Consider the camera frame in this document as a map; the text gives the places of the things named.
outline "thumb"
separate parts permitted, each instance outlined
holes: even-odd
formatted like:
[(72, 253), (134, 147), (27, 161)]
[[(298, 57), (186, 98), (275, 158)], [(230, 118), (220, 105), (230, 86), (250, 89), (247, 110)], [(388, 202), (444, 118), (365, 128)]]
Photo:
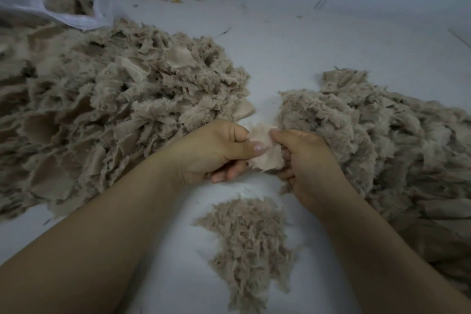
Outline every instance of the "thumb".
[(251, 142), (249, 140), (243, 143), (230, 143), (227, 150), (228, 160), (247, 160), (262, 155), (267, 147), (262, 142)]
[(284, 145), (290, 153), (297, 153), (301, 150), (302, 139), (289, 130), (279, 130), (273, 128), (270, 131), (271, 138), (278, 144)]

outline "forearm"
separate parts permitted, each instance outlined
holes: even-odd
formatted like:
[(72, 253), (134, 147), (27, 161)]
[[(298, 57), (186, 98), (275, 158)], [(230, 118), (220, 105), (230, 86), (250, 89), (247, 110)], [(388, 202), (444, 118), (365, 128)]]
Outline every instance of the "forearm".
[(0, 267), (6, 313), (110, 313), (180, 191), (160, 154)]
[(469, 300), (350, 187), (320, 215), (363, 313), (471, 313)]

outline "fluffy fabric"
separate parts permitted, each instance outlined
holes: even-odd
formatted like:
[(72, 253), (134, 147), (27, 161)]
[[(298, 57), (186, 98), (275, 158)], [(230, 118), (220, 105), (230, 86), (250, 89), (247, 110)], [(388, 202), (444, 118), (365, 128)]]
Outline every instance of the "fluffy fabric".
[(210, 37), (43, 24), (0, 40), (0, 218), (67, 215), (168, 142), (246, 114), (249, 75)]
[(221, 251), (210, 264), (227, 282), (229, 310), (260, 313), (272, 279), (282, 291), (289, 291), (294, 251), (285, 245), (284, 220), (269, 198), (236, 198), (214, 205), (196, 221), (220, 240)]
[(324, 137), (355, 189), (469, 295), (471, 117), (350, 69), (325, 72), (320, 92), (281, 94), (280, 128)]
[(285, 166), (285, 161), (283, 160), (281, 153), (281, 145), (275, 143), (270, 137), (269, 131), (272, 128), (276, 127), (264, 123), (258, 123), (250, 131), (248, 138), (251, 141), (262, 142), (267, 147), (267, 150), (261, 156), (248, 161), (249, 166), (252, 168), (266, 171), (281, 169)]

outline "person's right hand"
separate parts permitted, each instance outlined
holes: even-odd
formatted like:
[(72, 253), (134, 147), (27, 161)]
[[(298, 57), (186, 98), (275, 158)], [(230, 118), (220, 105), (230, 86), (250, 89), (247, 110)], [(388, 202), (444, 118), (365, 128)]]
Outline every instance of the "person's right hand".
[(286, 147), (286, 167), (278, 177), (291, 186), (299, 202), (318, 214), (326, 206), (335, 206), (344, 195), (355, 192), (328, 145), (320, 136), (299, 130), (272, 129), (272, 139)]

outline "person's right arm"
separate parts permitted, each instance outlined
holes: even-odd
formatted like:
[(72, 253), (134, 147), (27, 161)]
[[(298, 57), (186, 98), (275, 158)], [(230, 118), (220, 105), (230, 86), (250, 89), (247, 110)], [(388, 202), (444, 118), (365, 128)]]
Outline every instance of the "person's right arm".
[(279, 177), (326, 228), (363, 313), (471, 313), (468, 298), (358, 195), (321, 137), (279, 130), (271, 135), (289, 151)]

